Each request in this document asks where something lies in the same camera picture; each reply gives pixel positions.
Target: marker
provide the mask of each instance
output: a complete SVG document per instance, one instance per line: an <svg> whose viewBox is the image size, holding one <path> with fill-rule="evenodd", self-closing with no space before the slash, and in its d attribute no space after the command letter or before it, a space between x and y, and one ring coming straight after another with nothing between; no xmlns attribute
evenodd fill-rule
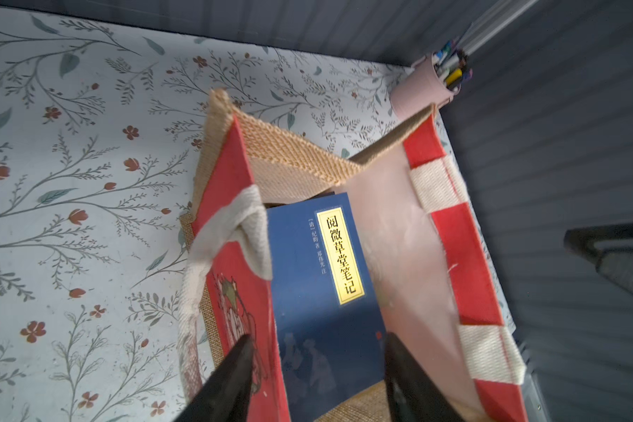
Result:
<svg viewBox="0 0 633 422"><path fill-rule="evenodd" d="M452 82L455 82L458 78L462 76L462 69L456 69L455 72L452 72L446 79L446 86L448 87Z"/></svg>
<svg viewBox="0 0 633 422"><path fill-rule="evenodd" d="M447 58L448 55L450 54L450 51L452 50L452 40L448 40L448 42L446 43L446 45L443 46L443 48L439 51L439 62L438 65L440 66Z"/></svg>
<svg viewBox="0 0 633 422"><path fill-rule="evenodd" d="M453 90L455 88L457 88L458 86L460 86L463 82L463 79L457 78L456 80L454 80L450 85L447 86L448 89Z"/></svg>

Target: printed illustration on bag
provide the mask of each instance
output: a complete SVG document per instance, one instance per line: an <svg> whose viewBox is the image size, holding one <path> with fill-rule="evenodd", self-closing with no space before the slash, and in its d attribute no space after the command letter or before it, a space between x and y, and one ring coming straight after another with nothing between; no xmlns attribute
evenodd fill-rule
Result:
<svg viewBox="0 0 633 422"><path fill-rule="evenodd" d="M262 379L267 378L267 371L262 364L261 355L256 343L256 320L252 314L246 311L244 302L237 291L237 283L232 278L231 282L224 275L214 275L216 287L218 287L218 305L225 316L225 331L228 335L230 347L237 343L242 335L250 334L253 339L253 375L251 392L257 393L261 389Z"/></svg>

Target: red fabric trim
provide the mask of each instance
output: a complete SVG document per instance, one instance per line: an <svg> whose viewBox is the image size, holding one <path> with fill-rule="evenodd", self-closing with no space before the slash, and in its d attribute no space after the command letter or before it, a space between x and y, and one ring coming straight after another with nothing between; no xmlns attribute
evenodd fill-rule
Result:
<svg viewBox="0 0 633 422"><path fill-rule="evenodd" d="M436 132L433 115L410 134L403 142L403 146L411 169L446 155Z"/></svg>
<svg viewBox="0 0 633 422"><path fill-rule="evenodd" d="M527 422L520 387L503 382L474 379L485 412L497 422Z"/></svg>
<svg viewBox="0 0 633 422"><path fill-rule="evenodd" d="M463 325L504 325L468 203L431 213Z"/></svg>
<svg viewBox="0 0 633 422"><path fill-rule="evenodd" d="M404 141L410 168L446 156L433 117ZM450 183L455 189L453 180ZM452 290L464 325L504 325L490 271L468 203L431 213L449 268ZM474 379L485 412L498 422L527 422L520 387Z"/></svg>

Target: pink pen holder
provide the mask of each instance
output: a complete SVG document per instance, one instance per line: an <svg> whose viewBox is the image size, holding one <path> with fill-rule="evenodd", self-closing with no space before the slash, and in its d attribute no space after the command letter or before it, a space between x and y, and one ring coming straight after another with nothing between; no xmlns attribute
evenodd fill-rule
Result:
<svg viewBox="0 0 633 422"><path fill-rule="evenodd" d="M431 103L445 106L459 93L452 92L439 79L429 57L413 63L414 71L391 91L391 108L400 120L405 120Z"/></svg>

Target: white cotton handle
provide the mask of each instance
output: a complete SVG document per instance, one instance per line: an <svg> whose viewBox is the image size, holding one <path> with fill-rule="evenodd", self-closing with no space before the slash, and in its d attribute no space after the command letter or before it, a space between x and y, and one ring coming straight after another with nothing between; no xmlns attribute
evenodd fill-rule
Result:
<svg viewBox="0 0 633 422"><path fill-rule="evenodd" d="M190 247L181 287L176 344L187 402L202 388L196 322L206 275L211 270L213 259L229 241L239 242L246 263L257 276L264 280L272 279L267 211L255 184L241 190L229 205L220 208L197 233Z"/></svg>

